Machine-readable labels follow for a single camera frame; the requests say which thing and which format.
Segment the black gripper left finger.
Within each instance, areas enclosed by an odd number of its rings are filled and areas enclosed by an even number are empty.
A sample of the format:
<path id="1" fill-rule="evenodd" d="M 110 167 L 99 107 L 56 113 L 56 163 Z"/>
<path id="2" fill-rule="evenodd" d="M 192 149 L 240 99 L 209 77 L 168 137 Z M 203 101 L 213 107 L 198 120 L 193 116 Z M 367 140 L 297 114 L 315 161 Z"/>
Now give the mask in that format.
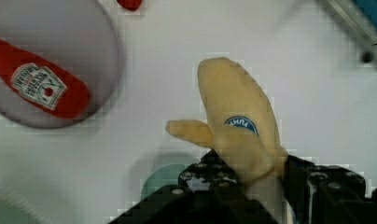
<path id="1" fill-rule="evenodd" d="M 237 175 L 211 150 L 108 224 L 278 224 L 247 199 Z"/>

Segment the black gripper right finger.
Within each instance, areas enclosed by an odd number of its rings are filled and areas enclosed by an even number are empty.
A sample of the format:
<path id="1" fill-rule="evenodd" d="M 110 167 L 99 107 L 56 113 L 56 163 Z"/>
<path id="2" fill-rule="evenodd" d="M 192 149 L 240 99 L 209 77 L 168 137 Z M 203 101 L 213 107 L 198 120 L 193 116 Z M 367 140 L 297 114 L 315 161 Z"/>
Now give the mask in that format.
<path id="1" fill-rule="evenodd" d="M 288 156 L 283 186 L 295 224 L 377 224 L 377 189 L 366 197 L 356 172 Z"/>

